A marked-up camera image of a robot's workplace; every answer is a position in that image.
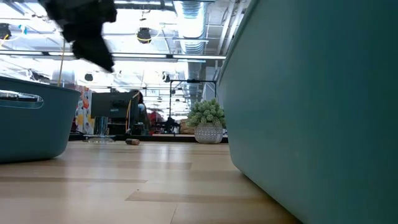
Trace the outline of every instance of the green succulent plant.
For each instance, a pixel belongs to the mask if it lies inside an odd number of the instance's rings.
[[[214,98],[211,101],[196,102],[188,115],[188,126],[197,127],[199,124],[213,123],[226,127],[224,110]]]

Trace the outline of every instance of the wooden floor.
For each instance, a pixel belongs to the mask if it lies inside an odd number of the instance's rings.
[[[232,164],[228,145],[70,142],[0,166],[2,224],[299,223]]]

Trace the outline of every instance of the teal plastic bin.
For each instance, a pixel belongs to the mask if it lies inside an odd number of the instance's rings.
[[[42,98],[0,100],[0,163],[51,159],[64,152],[78,91],[6,77],[0,77],[0,90]]]
[[[398,1],[250,4],[220,73],[235,166],[305,224],[398,223]]]

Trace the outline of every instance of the white flower pot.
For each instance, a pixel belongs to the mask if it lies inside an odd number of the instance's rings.
[[[195,128],[195,139],[202,144],[218,144],[223,140],[223,127],[213,123],[199,124]]]

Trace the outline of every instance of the poster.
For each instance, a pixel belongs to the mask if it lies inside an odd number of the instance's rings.
[[[91,118],[91,96],[92,91],[84,86],[77,86],[81,93],[75,113],[76,131],[83,134],[94,133],[94,119]]]

